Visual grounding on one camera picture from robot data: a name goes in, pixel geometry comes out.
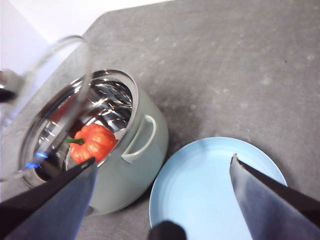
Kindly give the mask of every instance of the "plate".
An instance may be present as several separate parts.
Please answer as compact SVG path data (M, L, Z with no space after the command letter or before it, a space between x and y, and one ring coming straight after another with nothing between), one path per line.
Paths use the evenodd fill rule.
M151 227L169 220L183 227L188 240L252 239L229 175L234 153L287 185L276 164L255 146L229 137L200 139L172 155L158 174L149 202Z

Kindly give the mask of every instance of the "orange pepper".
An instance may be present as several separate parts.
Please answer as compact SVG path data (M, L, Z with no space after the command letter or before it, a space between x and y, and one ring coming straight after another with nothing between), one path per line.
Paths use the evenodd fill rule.
M105 126L91 123L78 131L74 139L65 140L70 143L70 155L80 164L91 157L99 163L117 143L115 135Z

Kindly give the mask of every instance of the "pepper stem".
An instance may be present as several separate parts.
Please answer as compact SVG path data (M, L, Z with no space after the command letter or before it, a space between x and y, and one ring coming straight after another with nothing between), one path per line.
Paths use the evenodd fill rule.
M82 145L85 143L84 139L83 138L77 138L77 139L66 139L64 140L65 143L67 144L79 144L79 145Z

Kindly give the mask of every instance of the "pot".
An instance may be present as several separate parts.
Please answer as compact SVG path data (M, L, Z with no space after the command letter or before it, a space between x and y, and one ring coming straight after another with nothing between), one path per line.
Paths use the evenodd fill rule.
M77 120L68 132L73 138L84 125L97 123L110 129L117 144L98 163L90 214L120 210L141 196L159 172L168 148L168 126L163 114L132 77L119 70L100 70L92 75L90 90ZM34 118L20 151L22 168L37 149L52 137L59 119L76 99L82 79L60 91ZM69 145L61 143L38 168L23 180L33 188L75 165Z

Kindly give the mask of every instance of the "gray countertop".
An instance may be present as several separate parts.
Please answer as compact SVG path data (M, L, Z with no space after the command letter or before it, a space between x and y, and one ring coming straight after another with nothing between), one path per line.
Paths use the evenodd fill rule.
M320 200L320 1L177 0L108 12L84 37L93 70L129 73L164 113L167 157L200 138L238 138L269 155L290 187ZM28 123L57 90L48 81L1 137L2 174L17 167ZM1 197L22 190L19 180L2 184ZM86 217L77 238L146 239L149 195Z

